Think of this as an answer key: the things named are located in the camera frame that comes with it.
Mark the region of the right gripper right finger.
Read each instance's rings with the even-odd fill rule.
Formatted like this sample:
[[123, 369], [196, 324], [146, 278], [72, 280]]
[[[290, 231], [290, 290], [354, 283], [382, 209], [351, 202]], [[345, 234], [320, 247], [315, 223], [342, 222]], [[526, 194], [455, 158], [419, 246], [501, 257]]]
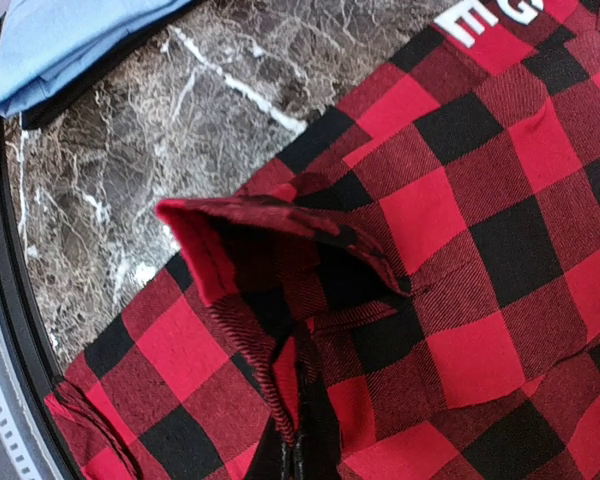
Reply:
[[311, 379], [304, 364], [296, 365], [299, 426], [293, 448], [295, 479], [340, 479], [341, 433], [320, 377]]

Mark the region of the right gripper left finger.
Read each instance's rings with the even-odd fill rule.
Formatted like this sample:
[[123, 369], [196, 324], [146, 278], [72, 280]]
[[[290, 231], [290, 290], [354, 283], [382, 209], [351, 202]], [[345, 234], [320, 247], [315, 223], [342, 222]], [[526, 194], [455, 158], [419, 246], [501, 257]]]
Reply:
[[280, 445], [281, 458], [280, 458], [280, 480], [292, 480], [294, 478], [294, 452], [289, 444], [285, 441], [281, 441]]

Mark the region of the red black plaid shirt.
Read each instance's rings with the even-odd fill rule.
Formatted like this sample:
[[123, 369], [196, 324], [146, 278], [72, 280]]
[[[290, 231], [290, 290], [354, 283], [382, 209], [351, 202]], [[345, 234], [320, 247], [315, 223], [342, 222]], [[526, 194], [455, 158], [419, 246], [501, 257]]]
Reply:
[[600, 1], [461, 1], [236, 194], [46, 399], [89, 479], [600, 479]]

